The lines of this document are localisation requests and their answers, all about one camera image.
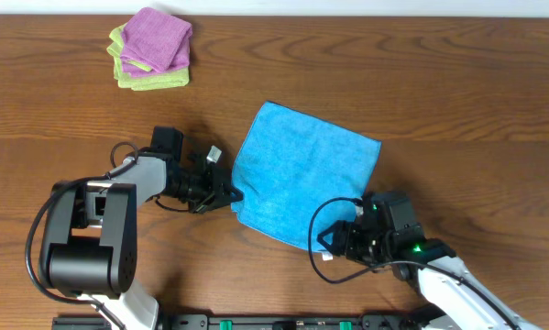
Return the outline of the purple folded cloth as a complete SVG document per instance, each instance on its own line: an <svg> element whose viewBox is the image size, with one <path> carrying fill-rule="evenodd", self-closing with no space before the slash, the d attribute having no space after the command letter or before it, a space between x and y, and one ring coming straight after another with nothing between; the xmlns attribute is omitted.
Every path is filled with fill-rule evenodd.
<svg viewBox="0 0 549 330"><path fill-rule="evenodd" d="M175 72L190 65L192 24L151 7L121 29L122 72L134 78Z"/></svg>

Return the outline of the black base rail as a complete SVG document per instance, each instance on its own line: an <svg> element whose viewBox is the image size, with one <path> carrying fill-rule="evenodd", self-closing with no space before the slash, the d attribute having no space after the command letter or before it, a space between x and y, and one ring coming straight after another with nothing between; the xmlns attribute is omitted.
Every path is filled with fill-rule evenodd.
<svg viewBox="0 0 549 330"><path fill-rule="evenodd" d="M359 317L208 316L176 314L162 316L159 330L401 330L420 329L443 316L431 308L410 314L372 313Z"/></svg>

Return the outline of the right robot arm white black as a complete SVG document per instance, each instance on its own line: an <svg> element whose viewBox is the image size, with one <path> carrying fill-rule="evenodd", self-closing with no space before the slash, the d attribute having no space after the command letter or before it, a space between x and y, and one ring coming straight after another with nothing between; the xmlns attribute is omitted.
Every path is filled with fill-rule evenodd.
<svg viewBox="0 0 549 330"><path fill-rule="evenodd" d="M350 281L367 272L392 268L429 304L409 315L413 329L536 329L489 291L445 242L427 238L420 223L392 220L375 225L361 216L337 221L316 235L326 251L365 266L355 274L329 283Z"/></svg>

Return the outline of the green folded cloth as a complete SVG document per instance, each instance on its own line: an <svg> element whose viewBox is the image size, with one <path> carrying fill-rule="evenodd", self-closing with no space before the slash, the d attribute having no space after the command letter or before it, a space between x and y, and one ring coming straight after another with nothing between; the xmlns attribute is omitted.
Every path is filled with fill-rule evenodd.
<svg viewBox="0 0 549 330"><path fill-rule="evenodd" d="M112 43L107 47L107 53L114 60L114 79L120 88L131 89L132 91L150 91L182 87L189 83L189 68L185 67L177 71L149 75L145 77L132 77L129 73L123 72L124 64L119 59L123 50L124 42L121 37L124 25L114 28L109 38Z"/></svg>

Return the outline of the blue microfibre cloth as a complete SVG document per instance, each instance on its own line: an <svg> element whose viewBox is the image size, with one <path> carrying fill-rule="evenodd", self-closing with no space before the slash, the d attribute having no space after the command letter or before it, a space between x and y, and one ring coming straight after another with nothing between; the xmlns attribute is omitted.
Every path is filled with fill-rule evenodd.
<svg viewBox="0 0 549 330"><path fill-rule="evenodd" d="M233 185L237 220L290 246L319 252L318 233L352 221L379 159L379 141L266 102L239 150Z"/></svg>

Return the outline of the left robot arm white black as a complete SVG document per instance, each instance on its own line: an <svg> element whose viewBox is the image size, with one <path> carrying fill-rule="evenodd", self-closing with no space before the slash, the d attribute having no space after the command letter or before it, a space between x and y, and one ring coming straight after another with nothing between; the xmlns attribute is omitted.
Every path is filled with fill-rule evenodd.
<svg viewBox="0 0 549 330"><path fill-rule="evenodd" d="M204 214L243 198L213 156L183 170L177 157L132 153L102 176L57 183L32 280L51 299L91 305L114 329L168 329L170 318L136 279L137 209L160 196Z"/></svg>

